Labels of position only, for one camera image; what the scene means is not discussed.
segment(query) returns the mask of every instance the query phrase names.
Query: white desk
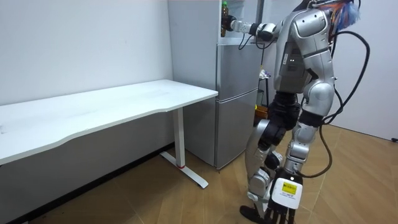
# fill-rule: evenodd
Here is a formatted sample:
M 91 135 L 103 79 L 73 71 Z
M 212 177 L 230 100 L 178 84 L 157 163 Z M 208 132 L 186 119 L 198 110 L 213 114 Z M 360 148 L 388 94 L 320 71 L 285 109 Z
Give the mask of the white desk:
M 185 167 L 182 108 L 217 94 L 213 90 L 158 80 L 0 106 L 0 165 L 95 131 L 150 114 L 174 111 L 177 159 L 166 152 L 161 155 L 205 188 L 208 183 Z

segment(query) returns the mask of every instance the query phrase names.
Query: floor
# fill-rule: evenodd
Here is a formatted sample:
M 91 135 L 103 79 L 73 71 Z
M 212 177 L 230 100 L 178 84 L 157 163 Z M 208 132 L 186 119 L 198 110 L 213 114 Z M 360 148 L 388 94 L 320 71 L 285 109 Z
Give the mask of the floor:
M 305 180 L 296 223 L 398 223 L 398 144 L 333 126 L 324 135 L 333 167 Z M 303 172 L 314 174 L 327 162 L 318 136 Z M 240 205 L 251 205 L 244 155 L 220 172 L 191 154 L 187 164 L 209 182 L 205 190 L 157 156 L 30 223 L 251 223 L 239 214 Z

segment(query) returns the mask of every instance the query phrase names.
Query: silver robot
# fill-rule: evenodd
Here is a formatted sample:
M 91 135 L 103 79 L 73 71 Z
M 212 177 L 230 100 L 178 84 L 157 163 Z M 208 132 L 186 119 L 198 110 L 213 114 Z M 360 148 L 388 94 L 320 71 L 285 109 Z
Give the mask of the silver robot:
M 276 96 L 269 107 L 269 119 L 256 126 L 246 148 L 248 197 L 254 208 L 242 206 L 240 212 L 256 223 L 294 223 L 303 187 L 300 171 L 333 103 L 336 78 L 330 53 L 330 15 L 317 9 L 318 5 L 317 1 L 304 0 L 278 25 L 252 24 L 233 16 L 223 21 L 229 31 L 264 41 L 277 38 Z M 297 93 L 306 99 L 302 108 Z M 282 167 L 282 156 L 275 147 L 290 130 L 292 140 Z

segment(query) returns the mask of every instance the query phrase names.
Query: white wall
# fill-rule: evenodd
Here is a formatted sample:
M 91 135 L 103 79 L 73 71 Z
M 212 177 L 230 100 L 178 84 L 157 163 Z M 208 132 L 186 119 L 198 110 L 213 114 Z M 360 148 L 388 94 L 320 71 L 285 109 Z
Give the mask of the white wall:
M 361 34 L 370 44 L 371 57 L 361 85 L 334 125 L 384 139 L 398 138 L 398 63 L 395 45 L 396 9 L 394 0 L 363 1 L 361 20 L 348 30 Z M 345 99 L 358 78 L 365 56 L 363 44 L 351 36 L 338 40 L 336 88 Z M 337 110 L 335 99 L 333 111 Z
M 161 0 L 0 1 L 0 105 L 172 79 Z M 0 223 L 173 142 L 155 114 L 0 168 Z
M 161 78 L 167 1 L 0 1 L 0 105 Z

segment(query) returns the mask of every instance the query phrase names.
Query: refrigerator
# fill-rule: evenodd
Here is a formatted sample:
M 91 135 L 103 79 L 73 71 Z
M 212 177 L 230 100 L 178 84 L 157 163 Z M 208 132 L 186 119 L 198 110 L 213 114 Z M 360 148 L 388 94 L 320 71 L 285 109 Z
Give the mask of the refrigerator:
M 254 21 L 257 2 L 248 2 L 233 11 L 252 11 L 248 20 Z M 239 50 L 242 34 L 220 37 L 221 1 L 169 1 L 169 19 L 174 80 L 218 91 L 216 98 L 184 107 L 185 148 L 221 169 L 251 135 L 262 51 L 254 39 Z

